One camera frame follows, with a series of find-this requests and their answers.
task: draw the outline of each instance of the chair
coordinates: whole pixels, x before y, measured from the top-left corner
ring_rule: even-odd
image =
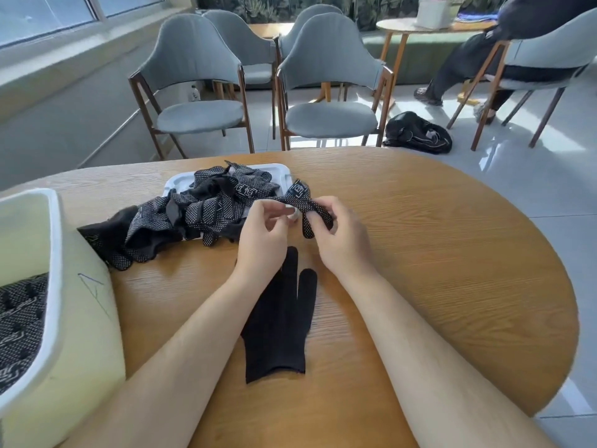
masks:
[[[282,150],[290,150],[290,135],[306,138],[351,138],[377,133],[382,145],[388,104],[377,126],[376,111],[383,87],[390,100],[392,71],[373,58],[361,41],[355,24],[342,14],[311,17],[301,29],[287,58],[276,73],[276,94]],[[377,88],[373,107],[358,102],[303,103],[288,108],[287,91],[320,82],[347,82]]]
[[[312,16],[318,14],[328,14],[328,13],[336,13],[342,14],[344,13],[341,11],[339,7],[332,6],[332,5],[313,5],[303,9],[300,14],[297,15],[296,20],[294,21],[293,27],[290,29],[288,34],[284,36],[275,37],[273,40],[276,43],[276,64],[277,66],[286,59],[290,51],[293,49],[294,43],[299,36],[300,30],[303,28],[305,22],[307,22]],[[321,101],[324,98],[327,102],[331,101],[331,83],[325,82],[322,85],[322,96],[320,96],[317,101]],[[285,99],[286,106],[288,108],[288,97]]]
[[[212,9],[203,14],[215,25],[228,48],[241,60],[245,70],[245,84],[262,85],[272,82],[273,139],[276,139],[276,99],[273,78],[276,72],[276,45],[253,33],[245,21],[229,11]]]
[[[485,105],[479,127],[477,127],[477,132],[474,135],[471,150],[476,150],[477,148],[489,108],[498,89],[526,90],[524,97],[522,97],[520,102],[502,122],[502,125],[505,126],[528,98],[531,97],[534,91],[538,89],[557,88],[551,104],[549,104],[537,131],[529,143],[529,147],[534,147],[566,87],[574,82],[585,67],[595,59],[595,55],[597,55],[597,41],[595,41],[595,37],[597,37],[597,8],[584,12],[547,35],[534,39],[497,42],[485,60],[481,70],[474,78],[473,84],[467,91],[452,119],[448,122],[447,128],[450,129],[452,127],[475,86],[483,77],[491,82],[491,89],[488,103]],[[496,56],[500,48],[503,48],[503,52],[496,74],[486,74],[487,67],[489,67],[493,57]],[[521,82],[502,78],[505,66],[577,69],[571,77],[560,81]]]
[[[158,90],[197,80],[235,83],[241,89],[243,101],[197,101],[160,108],[155,99]],[[208,19],[196,14],[178,14],[165,21],[153,52],[128,81],[160,160],[164,160],[164,154],[156,137],[158,134],[169,134],[180,154],[187,158],[175,135],[234,127],[247,129],[249,150],[254,153],[243,66]],[[139,86],[158,114],[155,124]]]

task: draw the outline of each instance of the white floor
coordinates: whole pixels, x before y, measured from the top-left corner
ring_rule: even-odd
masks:
[[[411,110],[445,126],[456,109],[456,93],[446,95],[444,107],[426,107],[413,99],[413,90],[413,86],[396,87],[391,114]],[[310,100],[318,93],[318,89],[293,91],[289,103]],[[515,94],[498,117],[503,119],[521,95]],[[486,127],[475,152],[470,143],[476,124],[472,109],[465,107],[451,130],[452,152],[429,157],[502,194],[533,220],[562,258],[580,310],[580,342],[569,378],[537,421],[562,448],[593,448],[597,443],[597,65],[566,90],[541,139],[530,149],[527,144],[551,97],[553,90],[537,92],[507,127],[498,122]],[[371,100],[363,88],[351,88],[349,98]],[[248,100],[256,151],[280,150],[279,138],[272,139],[271,94],[250,91]],[[191,157],[248,152],[244,129],[227,133],[225,138],[220,132],[205,134],[201,145],[186,150]],[[371,135],[368,146],[375,141]],[[361,138],[293,138],[292,148],[360,143]]]

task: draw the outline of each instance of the shoe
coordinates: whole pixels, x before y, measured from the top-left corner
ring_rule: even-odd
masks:
[[[485,110],[486,106],[487,106],[487,100],[485,102],[483,102],[482,104],[477,104],[473,107],[474,118],[477,121],[477,124],[481,122],[481,117],[483,116],[483,110]],[[491,124],[494,119],[496,119],[495,114],[491,117],[487,116],[487,119],[485,120],[485,125]]]
[[[434,107],[440,107],[444,105],[444,102],[441,99],[429,97],[429,95],[427,94],[427,88],[415,89],[414,98],[420,102],[423,102],[424,104],[432,105]]]

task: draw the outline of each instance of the window frame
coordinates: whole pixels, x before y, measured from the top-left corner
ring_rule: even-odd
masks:
[[[169,0],[162,0],[106,17],[101,9],[99,0],[85,1],[89,6],[92,16],[95,17],[94,20],[82,25],[52,31],[42,36],[0,46],[0,63],[2,63],[2,66],[18,64],[19,62],[35,58],[55,49],[68,46],[79,40],[107,33],[111,29],[172,7]]]

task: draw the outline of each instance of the backpack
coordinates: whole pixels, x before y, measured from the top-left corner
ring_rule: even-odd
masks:
[[[404,112],[388,121],[383,145],[407,147],[429,154],[447,154],[452,150],[452,138],[443,127],[414,112]]]

